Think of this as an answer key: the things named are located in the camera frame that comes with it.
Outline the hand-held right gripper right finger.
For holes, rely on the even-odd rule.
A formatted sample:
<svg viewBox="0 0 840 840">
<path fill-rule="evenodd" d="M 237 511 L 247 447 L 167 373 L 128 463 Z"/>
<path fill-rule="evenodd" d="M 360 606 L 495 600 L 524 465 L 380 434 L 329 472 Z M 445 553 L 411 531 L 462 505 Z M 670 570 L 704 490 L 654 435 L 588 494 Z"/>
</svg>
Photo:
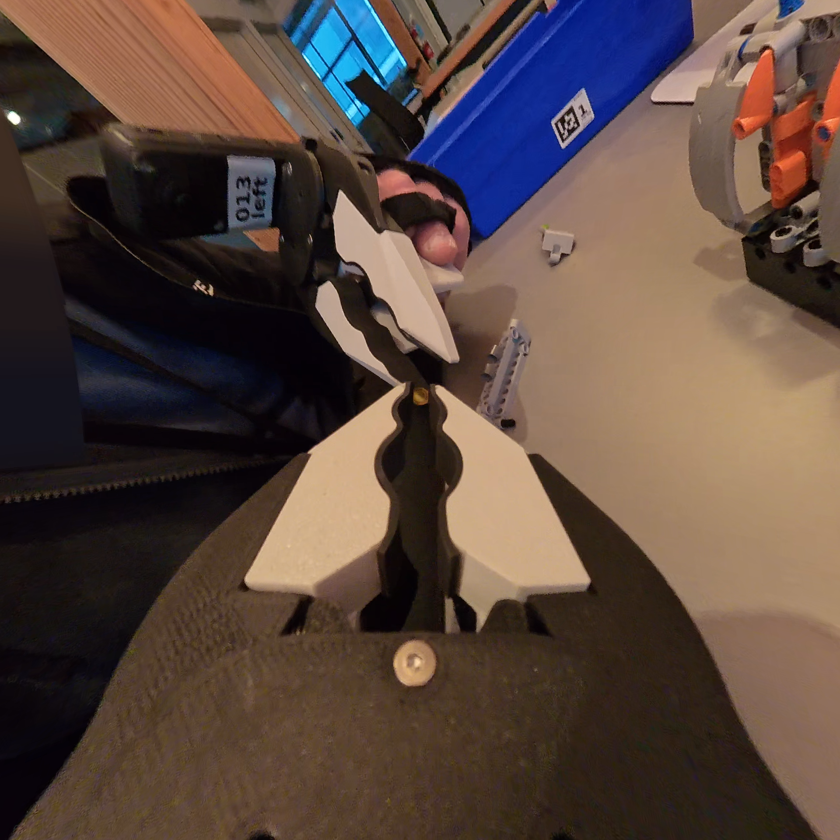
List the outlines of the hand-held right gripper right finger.
<svg viewBox="0 0 840 840">
<path fill-rule="evenodd" d="M 482 628 L 500 601 L 584 592 L 591 577 L 525 449 L 444 387 L 443 435 L 460 456 L 446 499 L 456 593 Z"/>
</svg>

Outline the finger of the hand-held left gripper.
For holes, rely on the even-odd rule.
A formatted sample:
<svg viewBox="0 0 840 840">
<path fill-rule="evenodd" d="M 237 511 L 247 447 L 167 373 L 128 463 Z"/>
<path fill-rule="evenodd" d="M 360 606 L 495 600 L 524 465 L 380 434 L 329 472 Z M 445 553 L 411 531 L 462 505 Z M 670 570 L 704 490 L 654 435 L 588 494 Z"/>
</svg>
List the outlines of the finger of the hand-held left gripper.
<svg viewBox="0 0 840 840">
<path fill-rule="evenodd" d="M 314 312 L 331 339 L 352 361 L 391 386 L 424 386 L 415 364 L 376 320 L 362 285 L 350 276 L 325 280 L 314 292 Z"/>
<path fill-rule="evenodd" d="M 338 191 L 332 229 L 342 262 L 363 271 L 396 326 L 442 361 L 458 362 L 452 330 L 411 239 L 390 228 L 375 229 L 344 191 Z"/>
</svg>

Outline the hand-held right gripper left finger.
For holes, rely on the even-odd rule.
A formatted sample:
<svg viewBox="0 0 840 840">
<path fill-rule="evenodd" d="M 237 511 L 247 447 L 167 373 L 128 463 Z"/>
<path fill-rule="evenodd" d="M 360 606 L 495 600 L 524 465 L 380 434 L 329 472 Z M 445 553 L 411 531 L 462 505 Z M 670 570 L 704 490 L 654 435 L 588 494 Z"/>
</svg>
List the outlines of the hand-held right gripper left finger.
<svg viewBox="0 0 840 840">
<path fill-rule="evenodd" d="M 254 592 L 309 595 L 357 617 L 382 590 L 377 550 L 391 502 L 375 457 L 396 431 L 392 388 L 308 453 L 302 472 L 245 574 Z"/>
</svg>

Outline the grey brick beam with holes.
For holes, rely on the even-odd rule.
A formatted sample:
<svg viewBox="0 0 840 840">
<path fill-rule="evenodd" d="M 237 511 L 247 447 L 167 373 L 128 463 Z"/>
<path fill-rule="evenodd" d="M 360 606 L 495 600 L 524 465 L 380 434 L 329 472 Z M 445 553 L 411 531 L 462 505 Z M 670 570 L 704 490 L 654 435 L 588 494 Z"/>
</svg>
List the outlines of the grey brick beam with holes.
<svg viewBox="0 0 840 840">
<path fill-rule="evenodd" d="M 530 333 L 522 321 L 510 320 L 506 331 L 488 353 L 481 374 L 482 389 L 476 411 L 503 432 L 516 426 L 512 409 L 530 347 Z"/>
</svg>

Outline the person's left hand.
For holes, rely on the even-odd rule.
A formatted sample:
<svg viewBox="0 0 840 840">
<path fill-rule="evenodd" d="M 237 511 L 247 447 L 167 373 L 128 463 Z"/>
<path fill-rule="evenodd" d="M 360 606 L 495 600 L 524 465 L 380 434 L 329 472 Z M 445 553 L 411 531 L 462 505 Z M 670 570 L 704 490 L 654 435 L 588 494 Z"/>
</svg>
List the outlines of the person's left hand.
<svg viewBox="0 0 840 840">
<path fill-rule="evenodd" d="M 461 192 L 457 185 L 428 169 L 416 167 L 380 167 L 376 177 L 382 200 L 417 193 L 446 203 L 455 210 L 453 230 L 433 219 L 412 226 L 406 222 L 399 225 L 413 241 L 421 257 L 437 266 L 453 266 L 462 270 L 469 256 L 471 216 L 467 206 L 460 201 Z"/>
</svg>

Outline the wooden slat panel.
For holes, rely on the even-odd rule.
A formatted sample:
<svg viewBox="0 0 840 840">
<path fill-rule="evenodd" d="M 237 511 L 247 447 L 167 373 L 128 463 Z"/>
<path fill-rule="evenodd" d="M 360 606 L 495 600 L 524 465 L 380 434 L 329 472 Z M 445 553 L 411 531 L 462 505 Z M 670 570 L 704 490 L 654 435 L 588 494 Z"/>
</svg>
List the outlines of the wooden slat panel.
<svg viewBox="0 0 840 840">
<path fill-rule="evenodd" d="M 2 13 L 121 121 L 298 142 L 183 1 L 2 1 Z"/>
</svg>

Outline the blue garment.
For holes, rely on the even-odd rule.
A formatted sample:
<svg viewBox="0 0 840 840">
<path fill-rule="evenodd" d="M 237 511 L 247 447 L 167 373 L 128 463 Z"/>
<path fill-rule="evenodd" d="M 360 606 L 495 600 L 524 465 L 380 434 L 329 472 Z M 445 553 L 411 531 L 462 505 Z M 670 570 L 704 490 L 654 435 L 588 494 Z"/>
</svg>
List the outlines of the blue garment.
<svg viewBox="0 0 840 840">
<path fill-rule="evenodd" d="M 316 407 L 276 372 L 91 311 L 68 311 L 68 322 L 91 423 L 235 439 L 318 434 Z"/>
</svg>

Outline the window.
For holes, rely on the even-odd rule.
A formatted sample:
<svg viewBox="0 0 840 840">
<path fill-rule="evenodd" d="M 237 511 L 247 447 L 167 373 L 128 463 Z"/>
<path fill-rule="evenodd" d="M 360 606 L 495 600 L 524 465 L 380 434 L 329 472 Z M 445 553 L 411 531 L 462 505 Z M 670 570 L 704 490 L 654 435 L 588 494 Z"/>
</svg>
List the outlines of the window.
<svg viewBox="0 0 840 840">
<path fill-rule="evenodd" d="M 349 88 L 361 72 L 402 104 L 412 96 L 406 59 L 371 3 L 297 1 L 283 28 L 354 126 L 370 112 Z"/>
</svg>

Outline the blue plastic bin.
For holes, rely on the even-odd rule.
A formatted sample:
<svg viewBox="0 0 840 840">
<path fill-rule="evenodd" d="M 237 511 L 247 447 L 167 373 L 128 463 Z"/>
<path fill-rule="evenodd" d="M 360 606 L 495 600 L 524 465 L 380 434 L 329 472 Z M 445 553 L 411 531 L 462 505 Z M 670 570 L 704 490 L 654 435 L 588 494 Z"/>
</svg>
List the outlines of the blue plastic bin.
<svg viewBox="0 0 840 840">
<path fill-rule="evenodd" d="M 411 153 L 493 235 L 694 36 L 691 1 L 558 2 L 538 13 Z"/>
</svg>

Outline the white flat base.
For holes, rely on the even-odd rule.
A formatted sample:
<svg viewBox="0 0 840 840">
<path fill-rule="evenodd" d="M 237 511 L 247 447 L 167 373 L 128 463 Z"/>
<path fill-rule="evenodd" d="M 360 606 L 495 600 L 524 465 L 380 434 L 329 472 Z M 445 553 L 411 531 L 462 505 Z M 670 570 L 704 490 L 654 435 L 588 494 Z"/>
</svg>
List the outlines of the white flat base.
<svg viewBox="0 0 840 840">
<path fill-rule="evenodd" d="M 657 105 L 693 104 L 697 90 L 714 78 L 727 44 L 739 35 L 740 26 L 722 29 L 705 43 L 693 49 L 652 90 L 650 101 Z"/>
</svg>

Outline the grey orange brick model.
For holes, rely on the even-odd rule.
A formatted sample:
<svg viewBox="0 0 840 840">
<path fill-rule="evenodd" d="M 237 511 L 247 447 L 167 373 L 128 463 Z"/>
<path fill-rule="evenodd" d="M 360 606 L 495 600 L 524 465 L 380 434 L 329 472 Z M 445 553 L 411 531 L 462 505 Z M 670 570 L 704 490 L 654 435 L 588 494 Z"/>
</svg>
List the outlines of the grey orange brick model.
<svg viewBox="0 0 840 840">
<path fill-rule="evenodd" d="M 748 212 L 734 153 L 756 133 L 769 198 Z M 775 2 L 730 37 L 697 90 L 689 173 L 701 207 L 742 234 L 752 284 L 837 327 L 838 2 Z"/>
</svg>

